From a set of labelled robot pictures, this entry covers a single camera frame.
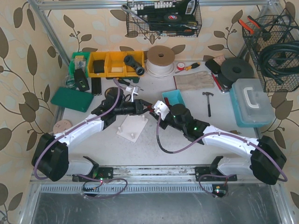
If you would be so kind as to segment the brown tape roll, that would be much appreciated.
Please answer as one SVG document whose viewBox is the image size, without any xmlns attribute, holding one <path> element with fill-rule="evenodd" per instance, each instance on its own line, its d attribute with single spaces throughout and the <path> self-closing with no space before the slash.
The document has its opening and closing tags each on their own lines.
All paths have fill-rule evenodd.
<svg viewBox="0 0 299 224">
<path fill-rule="evenodd" d="M 117 87 L 110 87 L 108 88 L 106 91 L 105 91 L 105 96 L 107 94 L 110 94 L 110 95 L 117 95 L 118 93 L 118 88 Z"/>
</svg>

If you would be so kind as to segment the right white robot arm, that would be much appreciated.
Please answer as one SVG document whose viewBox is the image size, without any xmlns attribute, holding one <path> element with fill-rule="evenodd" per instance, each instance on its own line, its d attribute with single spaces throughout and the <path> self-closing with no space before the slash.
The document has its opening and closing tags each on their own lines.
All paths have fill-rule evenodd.
<svg viewBox="0 0 299 224">
<path fill-rule="evenodd" d="M 190 141 L 189 145 L 180 150 L 168 151 L 162 146 L 157 134 L 157 143 L 167 154 L 183 152 L 196 143 L 215 146 L 241 157 L 241 160 L 219 158 L 216 170 L 223 176 L 253 175 L 268 185 L 288 180 L 283 172 L 287 161 L 286 156 L 271 137 L 262 136 L 257 139 L 223 131 L 207 122 L 195 119 L 183 104 L 167 106 L 162 101 L 157 101 L 155 105 L 150 106 L 149 111 L 157 120 L 157 131 L 171 126 Z"/>
</svg>

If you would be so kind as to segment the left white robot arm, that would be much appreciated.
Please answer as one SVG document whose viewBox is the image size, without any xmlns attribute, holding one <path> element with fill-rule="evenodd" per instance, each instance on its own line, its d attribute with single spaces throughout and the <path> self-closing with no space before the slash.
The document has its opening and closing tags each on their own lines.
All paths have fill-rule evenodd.
<svg viewBox="0 0 299 224">
<path fill-rule="evenodd" d="M 117 80 L 116 87 L 105 92 L 105 98 L 83 121 L 54 135 L 43 134 L 35 150 L 32 166 L 36 179 L 49 178 L 53 182 L 65 175 L 96 176 L 99 165 L 88 156 L 73 155 L 73 148 L 113 124 L 118 115 L 143 115 L 152 104 L 143 99 L 127 101 Z"/>
</svg>

